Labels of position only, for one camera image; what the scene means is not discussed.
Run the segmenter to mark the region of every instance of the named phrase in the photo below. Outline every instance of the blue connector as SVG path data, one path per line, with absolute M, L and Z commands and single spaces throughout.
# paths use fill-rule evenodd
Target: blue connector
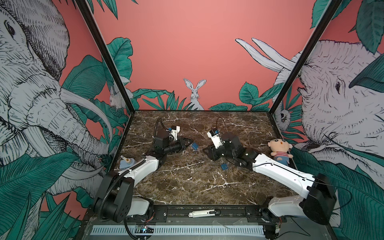
M 192 143 L 191 147 L 196 151 L 199 146 L 194 142 Z

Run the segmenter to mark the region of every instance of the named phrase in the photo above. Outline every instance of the rabbit ear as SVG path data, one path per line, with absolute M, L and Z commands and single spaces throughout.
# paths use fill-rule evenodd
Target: rabbit ear
M 188 79 L 183 78 L 185 84 L 187 85 L 187 88 L 193 90 L 193 84 Z
M 204 79 L 204 80 L 201 80 L 201 81 L 197 84 L 196 89 L 201 88 L 206 82 L 207 82 L 207 81 L 206 81 L 205 79 Z

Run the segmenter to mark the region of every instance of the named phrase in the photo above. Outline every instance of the brown marble tabletop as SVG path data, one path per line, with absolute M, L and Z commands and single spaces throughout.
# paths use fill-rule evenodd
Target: brown marble tabletop
M 151 143 L 158 117 L 166 127 L 180 126 L 179 136 L 193 139 L 199 152 L 188 147 L 179 154 L 168 155 L 165 164 L 149 174 L 135 187 L 135 196 L 152 199 L 155 204 L 262 204 L 267 196 L 296 195 L 283 184 L 259 173 L 236 167 L 222 170 L 219 161 L 210 160 L 202 149 L 212 142 L 207 132 L 216 125 L 221 132 L 236 134 L 243 146 L 253 147 L 269 156 L 267 143 L 276 138 L 266 113 L 159 112 L 138 111 L 125 139 L 121 155 L 139 158 Z M 115 165 L 119 168 L 120 160 Z

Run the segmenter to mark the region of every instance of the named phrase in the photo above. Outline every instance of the rabbit illustration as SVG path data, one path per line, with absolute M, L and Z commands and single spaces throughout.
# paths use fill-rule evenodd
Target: rabbit illustration
M 192 94 L 191 94 L 191 103 L 193 104 L 192 110 L 204 110 L 204 108 L 200 105 L 198 101 L 199 94 L 197 93 L 197 90 L 201 88 L 207 81 L 205 79 L 201 80 L 197 84 L 196 88 L 193 88 L 193 84 L 188 79 L 184 78 L 184 82 L 187 85 L 187 88 L 192 90 Z

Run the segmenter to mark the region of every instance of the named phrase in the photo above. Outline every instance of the black frame post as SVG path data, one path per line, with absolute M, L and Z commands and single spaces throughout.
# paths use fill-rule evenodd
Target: black frame post
M 107 45 L 104 43 L 104 39 L 99 31 L 99 28 L 97 27 L 94 21 L 92 12 L 89 10 L 85 0 L 76 0 L 76 3 L 77 3 L 77 6 L 79 7 L 81 14 L 83 15 L 85 23 L 87 24 L 93 36 L 94 41 L 96 42 L 99 48 L 99 51 L 101 52 L 101 56 L 105 60 L 105 64 L 107 65 L 109 71 L 111 72 L 113 80 L 116 82 L 116 85 L 118 86 L 119 91 L 122 94 L 125 104 L 127 104 L 129 115 L 133 115 L 135 112 L 135 109 L 133 108 L 133 105 L 128 97 L 128 94 L 125 91 L 125 87 L 120 80 L 120 75 L 116 69 L 115 63 L 113 62 L 111 55 L 109 54 Z
M 289 77 L 285 81 L 285 84 L 284 84 L 283 88 L 281 89 L 279 95 L 277 96 L 277 99 L 275 100 L 271 109 L 269 110 L 269 113 L 271 115 L 274 115 L 277 107 L 279 106 L 280 102 L 283 100 L 285 94 L 288 92 L 293 81 L 296 79 L 296 77 L 299 74 L 301 68 L 303 67 L 305 61 L 308 59 L 308 57 L 312 53 L 312 50 L 315 48 L 317 42 L 319 41 L 321 35 L 325 31 L 325 28 L 328 26 L 329 22 L 331 21 L 333 15 L 335 14 L 335 12 L 336 12 L 337 8 L 339 7 L 339 5 L 341 4 L 341 2 L 342 2 L 342 0 L 331 0 L 331 2 L 329 3 L 329 5 L 328 5 L 327 9 L 325 10 L 322 18 L 320 19 L 316 28 L 313 30 L 311 38 L 308 40 L 308 43 L 304 47 L 302 54 L 300 55 L 299 59 L 297 60 L 296 65 L 293 67 Z

